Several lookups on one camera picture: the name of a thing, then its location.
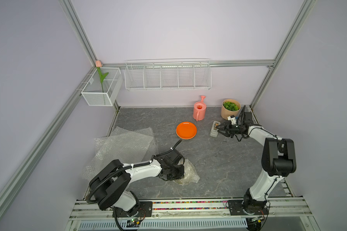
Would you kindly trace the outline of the orange plate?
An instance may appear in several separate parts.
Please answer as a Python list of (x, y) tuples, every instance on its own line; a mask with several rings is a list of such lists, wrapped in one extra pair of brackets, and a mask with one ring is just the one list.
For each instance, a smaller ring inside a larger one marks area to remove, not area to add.
[(176, 127), (176, 134), (183, 140), (189, 140), (196, 136), (197, 127), (191, 122), (182, 122)]

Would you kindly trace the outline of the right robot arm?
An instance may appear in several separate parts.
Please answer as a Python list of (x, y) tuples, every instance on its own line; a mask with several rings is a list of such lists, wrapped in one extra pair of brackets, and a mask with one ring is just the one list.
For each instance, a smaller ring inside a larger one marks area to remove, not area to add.
[(253, 120), (251, 112), (242, 109), (240, 115), (229, 116), (227, 121), (216, 126), (219, 134), (236, 138), (237, 141), (252, 138), (263, 145), (262, 171), (252, 187), (247, 189), (242, 202), (246, 214), (267, 207), (268, 198), (275, 186), (296, 171), (294, 141), (281, 138)]

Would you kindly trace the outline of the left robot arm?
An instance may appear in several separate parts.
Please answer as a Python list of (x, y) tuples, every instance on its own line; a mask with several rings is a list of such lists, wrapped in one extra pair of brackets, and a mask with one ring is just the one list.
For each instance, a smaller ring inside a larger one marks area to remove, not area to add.
[(123, 164), (118, 159), (113, 160), (89, 182), (90, 191), (85, 200), (88, 204), (97, 204), (100, 210), (113, 207), (135, 214), (140, 202), (127, 190), (129, 185), (153, 177), (164, 181), (180, 180), (185, 174), (184, 163), (184, 156), (174, 148), (141, 163)]

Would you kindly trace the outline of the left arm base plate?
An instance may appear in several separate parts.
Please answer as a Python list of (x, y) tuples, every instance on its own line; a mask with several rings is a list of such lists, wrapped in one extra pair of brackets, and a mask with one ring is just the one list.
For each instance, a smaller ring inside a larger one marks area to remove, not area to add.
[(118, 218), (127, 217), (151, 217), (153, 212), (153, 202), (152, 201), (140, 201), (132, 209), (124, 211), (121, 208), (115, 209), (115, 214)]

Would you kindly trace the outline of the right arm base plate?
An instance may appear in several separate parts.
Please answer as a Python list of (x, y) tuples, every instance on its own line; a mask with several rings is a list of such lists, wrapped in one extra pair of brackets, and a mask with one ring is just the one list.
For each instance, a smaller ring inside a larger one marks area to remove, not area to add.
[(226, 202), (226, 207), (229, 209), (232, 216), (269, 214), (267, 201), (244, 202), (243, 200), (228, 200)]

